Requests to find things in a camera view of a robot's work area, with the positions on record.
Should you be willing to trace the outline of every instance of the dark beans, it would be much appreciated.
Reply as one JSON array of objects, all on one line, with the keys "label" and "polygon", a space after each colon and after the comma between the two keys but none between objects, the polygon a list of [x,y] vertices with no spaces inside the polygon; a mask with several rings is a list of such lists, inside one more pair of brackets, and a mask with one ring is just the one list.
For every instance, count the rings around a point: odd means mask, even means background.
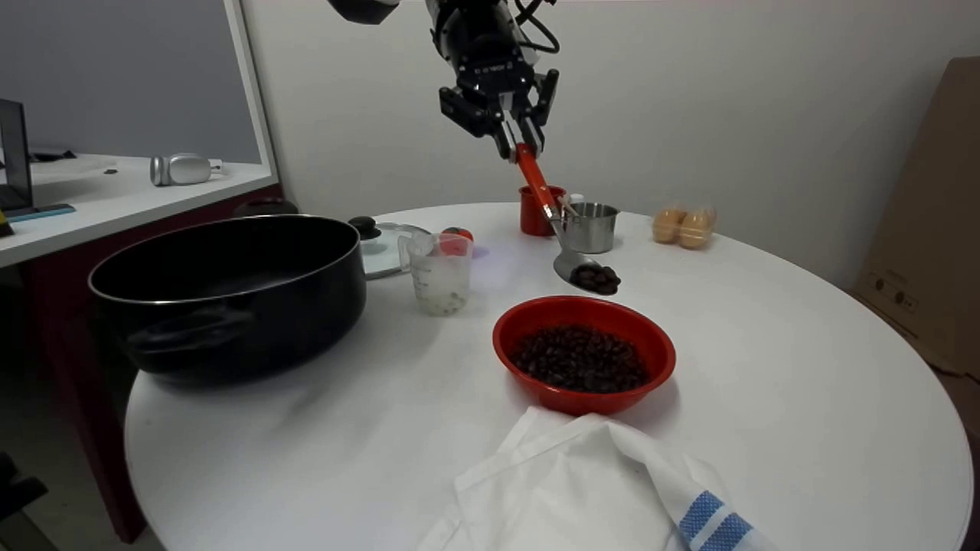
[{"label": "dark beans", "polygon": [[601,263],[583,263],[574,268],[574,285],[594,293],[616,293],[620,275]]},{"label": "dark beans", "polygon": [[630,343],[583,326],[524,338],[510,350],[510,361],[549,385],[577,393],[625,393],[648,379]]}]

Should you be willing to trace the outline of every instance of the white counter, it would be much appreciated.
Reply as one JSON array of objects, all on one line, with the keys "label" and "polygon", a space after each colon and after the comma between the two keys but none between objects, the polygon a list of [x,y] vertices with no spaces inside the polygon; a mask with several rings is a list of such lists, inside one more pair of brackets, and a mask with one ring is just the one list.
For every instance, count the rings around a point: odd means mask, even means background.
[{"label": "white counter", "polygon": [[[252,385],[182,390],[141,375],[126,411],[134,497],[172,551],[406,551],[454,504],[454,481],[527,411],[492,354],[497,317],[565,285],[554,241],[521,207],[387,215],[478,240],[473,299],[417,313],[411,280],[368,285],[324,354]],[[974,467],[966,428],[916,350],[834,285],[716,237],[665,249],[621,215],[625,303],[677,346],[669,385],[621,421],[711,467],[719,497],[786,551],[953,551]]]},{"label": "white counter", "polygon": [[143,155],[57,166],[37,166],[33,206],[67,201],[72,212],[16,222],[16,237],[0,240],[0,268],[275,183],[256,162],[224,162],[224,176],[194,188],[154,188]]}]

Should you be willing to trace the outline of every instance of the metal cup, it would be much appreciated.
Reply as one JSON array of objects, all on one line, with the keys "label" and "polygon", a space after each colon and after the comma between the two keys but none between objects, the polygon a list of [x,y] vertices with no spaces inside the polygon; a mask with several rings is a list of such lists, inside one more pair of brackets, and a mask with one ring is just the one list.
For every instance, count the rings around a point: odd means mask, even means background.
[{"label": "metal cup", "polygon": [[565,215],[565,249],[579,255],[614,252],[620,207],[604,201],[574,201],[577,215]]}]

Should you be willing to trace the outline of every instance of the clear plastic cup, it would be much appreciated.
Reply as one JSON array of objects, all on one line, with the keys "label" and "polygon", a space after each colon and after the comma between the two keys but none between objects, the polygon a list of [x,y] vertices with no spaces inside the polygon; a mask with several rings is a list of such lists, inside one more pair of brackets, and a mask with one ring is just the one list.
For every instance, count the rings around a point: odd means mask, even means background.
[{"label": "clear plastic cup", "polygon": [[402,260],[425,314],[454,314],[470,299],[473,240],[467,237],[405,237]]}]

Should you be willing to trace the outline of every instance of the floor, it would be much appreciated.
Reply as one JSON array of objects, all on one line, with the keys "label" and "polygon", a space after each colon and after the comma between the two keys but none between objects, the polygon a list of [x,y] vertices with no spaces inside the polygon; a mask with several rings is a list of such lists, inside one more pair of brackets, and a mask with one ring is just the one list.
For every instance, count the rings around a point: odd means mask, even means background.
[{"label": "floor", "polygon": [[95,481],[67,415],[27,354],[25,303],[0,285],[0,449],[49,493],[27,516],[57,551],[163,551],[154,532],[123,546],[101,507]]}]

